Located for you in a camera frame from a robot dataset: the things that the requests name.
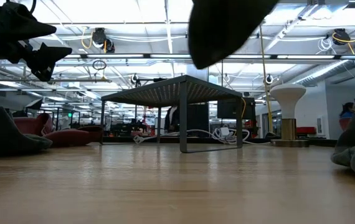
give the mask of black cloth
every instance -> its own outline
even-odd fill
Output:
[[[171,110],[172,107],[170,107],[170,109],[168,109],[168,112],[166,113],[164,130],[167,130],[168,132],[179,131],[179,118],[180,118],[179,107],[177,107],[177,109],[174,111],[172,115],[172,122],[169,119]]]

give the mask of ceiling duct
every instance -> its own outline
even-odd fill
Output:
[[[316,83],[321,80],[325,80],[352,68],[355,68],[355,62],[353,60],[340,60],[328,65],[320,65],[316,68],[313,68],[300,75],[300,77],[297,77],[297,79],[293,80],[292,83],[297,83],[304,86],[312,86],[316,85]]]

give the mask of ceiling pipe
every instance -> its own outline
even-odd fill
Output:
[[[5,80],[5,82],[14,82],[14,80],[11,79],[11,78],[10,79],[4,79],[4,76],[14,76],[14,77],[23,78],[23,76],[20,75],[20,74],[11,72],[11,71],[6,70],[4,68],[0,68],[0,79]],[[35,85],[27,84],[27,86],[28,86],[27,88],[37,88],[37,87],[39,87],[39,88],[51,88],[51,85],[48,85],[47,83],[44,83],[44,82],[38,82]]]
[[[0,79],[0,82],[22,82],[22,83],[31,83],[31,82],[39,82],[43,83],[40,80],[16,80],[16,79]],[[65,79],[65,80],[50,80],[49,82],[112,82],[111,80],[94,80],[94,79]]]
[[[340,60],[338,62],[330,63],[328,65],[320,65],[311,69],[304,74],[291,80],[289,83],[297,83],[304,86],[311,86],[317,84],[321,80],[333,77],[337,74],[343,73],[346,70],[355,68],[354,60]]]
[[[266,53],[268,50],[270,50],[272,47],[274,47],[284,36],[289,33],[289,31],[293,30],[296,25],[298,25],[301,20],[299,17],[303,16],[306,17],[310,14],[310,12],[316,7],[317,5],[307,5],[296,17],[294,21],[291,21],[288,25],[285,25],[278,33],[277,35],[274,36],[274,38],[265,46],[264,52]],[[244,65],[242,69],[235,75],[235,76],[241,76],[241,74],[245,71],[245,69],[248,67],[248,65]]]

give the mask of ceiling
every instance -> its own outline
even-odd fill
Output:
[[[28,9],[32,4],[32,0],[15,2],[26,5]],[[346,29],[351,38],[355,39],[355,9],[345,9],[348,1],[326,1],[327,4],[330,2],[334,4],[307,6],[307,0],[284,0],[278,4],[265,18],[262,26],[265,54],[351,54],[347,45],[330,47],[329,40],[323,40],[326,34],[331,35],[336,28]],[[187,54],[187,22],[191,7],[192,0],[37,0],[33,15],[40,22],[56,26],[57,32],[55,35],[32,39],[31,44],[36,49],[44,42],[49,46],[71,47],[73,54],[103,54],[94,45],[86,49],[82,41],[86,46],[90,45],[90,34],[94,28],[104,27],[107,37],[115,45],[116,54]],[[215,27],[209,35],[218,32],[217,30]],[[257,37],[258,34],[259,28],[236,54],[260,54],[261,41]],[[111,89],[93,91],[93,101],[89,96],[77,96],[76,92],[56,93],[58,97],[65,98],[66,102],[99,103],[99,97],[102,95],[132,88],[130,77],[133,74],[140,78],[171,78],[182,74],[190,75],[192,72],[189,59],[104,59],[107,68],[100,72],[93,69],[94,60],[96,59],[66,58],[59,61],[54,69],[53,78],[58,80],[55,83],[14,82],[20,87],[0,83],[0,88]],[[267,60],[265,69],[266,73],[274,76],[276,80],[289,82],[309,69],[326,63],[331,62]],[[227,88],[263,89],[261,60],[226,61],[209,67],[206,72],[213,77],[210,80],[219,85],[222,82],[220,74],[223,72]],[[102,77],[108,81],[98,82]],[[1,62],[0,78],[35,80],[22,62],[17,65]],[[45,91],[30,93],[41,96],[55,95]]]

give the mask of white mushroom-shaped stool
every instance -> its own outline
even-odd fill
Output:
[[[296,139],[295,106],[305,92],[306,88],[298,84],[282,84],[270,90],[282,109],[282,140]]]

